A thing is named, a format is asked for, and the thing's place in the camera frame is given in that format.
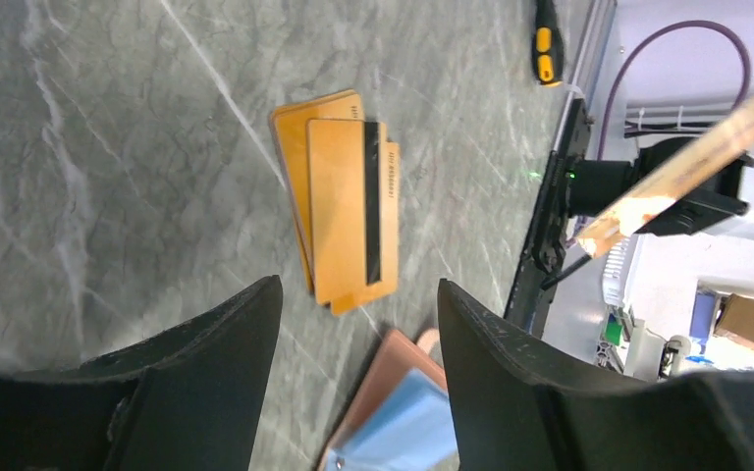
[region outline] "gray marble surface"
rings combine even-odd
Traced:
[[[588,2],[558,4],[576,43]],[[385,329],[434,322],[439,278],[503,310],[564,93],[531,79],[530,6],[0,0],[0,370],[279,274],[251,469],[308,469]],[[267,116],[349,87],[403,147],[402,285],[336,319],[304,290]]]

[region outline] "yellow screwdriver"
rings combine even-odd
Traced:
[[[554,0],[536,0],[536,24],[533,33],[533,74],[544,86],[562,83],[565,45],[559,31]]]

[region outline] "card stack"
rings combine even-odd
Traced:
[[[277,108],[305,282],[334,315],[398,288],[400,155],[353,90]]]
[[[391,330],[374,355],[317,471],[432,469],[458,451],[447,376],[429,356],[435,329],[414,344]]]

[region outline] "wooden stick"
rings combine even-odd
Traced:
[[[754,143],[754,97],[684,147],[606,208],[576,237],[592,258],[603,256]]]

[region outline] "black cable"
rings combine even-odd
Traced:
[[[750,65],[750,53],[747,52],[747,46],[744,45],[744,41],[741,40],[740,37],[738,37],[735,32],[732,31],[732,29],[721,25],[719,23],[715,22],[707,22],[705,20],[689,20],[686,22],[678,22],[674,25],[664,26],[654,33],[650,35],[649,37],[643,39],[643,41],[638,44],[632,51],[631,54],[628,55],[628,57],[625,59],[625,62],[622,63],[622,66],[619,68],[619,72],[617,72],[617,76],[614,79],[614,82],[612,83],[611,89],[609,90],[608,95],[608,101],[606,103],[605,107],[605,113],[603,114],[603,120],[602,123],[604,126],[600,127],[600,138],[597,141],[597,154],[594,158],[594,160],[603,160],[603,153],[606,150],[606,137],[608,137],[608,122],[609,118],[611,117],[611,112],[614,109],[614,100],[617,98],[619,85],[622,82],[623,77],[625,77],[625,73],[628,71],[629,66],[631,66],[631,63],[634,62],[634,59],[640,54],[640,52],[643,51],[649,44],[652,43],[652,41],[655,41],[659,37],[668,34],[670,32],[676,31],[678,29],[684,29],[687,27],[702,27],[704,29],[710,29],[712,31],[715,31],[719,34],[722,34],[727,39],[729,39],[729,42],[732,43],[733,46],[735,46],[735,50],[738,52],[738,58],[741,61],[741,88],[738,89],[738,94],[735,96],[735,102],[732,104],[732,108],[734,109],[737,107],[742,101],[744,101],[744,98],[747,97],[747,92],[750,90],[750,77],[752,76],[752,66]],[[582,228],[585,227],[585,217],[584,216],[578,216],[576,218],[576,224],[574,226],[574,234],[577,234],[579,231],[582,230]],[[565,246],[572,246],[573,245],[573,239],[570,238],[565,242]]]
[[[684,131],[678,131],[678,130],[647,130],[643,128],[642,130],[628,130],[625,132],[623,137],[626,139],[632,138],[632,137],[638,137],[641,135],[649,135],[649,134],[663,134],[663,135],[701,135],[705,131],[690,131],[690,130],[684,130]]]
[[[559,282],[564,280],[565,278],[573,275],[574,272],[579,270],[580,268],[584,267],[586,263],[593,260],[590,255],[582,255],[578,259],[576,259],[575,262],[571,263],[567,268],[562,269],[559,273],[557,273],[555,276],[548,278],[544,282],[542,282],[542,286],[540,287],[542,290],[547,290],[550,288],[553,288],[554,286],[558,285]]]
[[[644,132],[644,131],[680,131],[683,128],[700,128],[707,130],[717,123],[708,122],[708,121],[697,121],[697,122],[688,122],[688,123],[681,123],[680,128],[678,127],[678,123],[653,123],[650,125],[640,125],[639,123],[635,123],[633,121],[625,121],[625,126],[627,128],[633,128],[630,130],[626,130],[627,132]]]

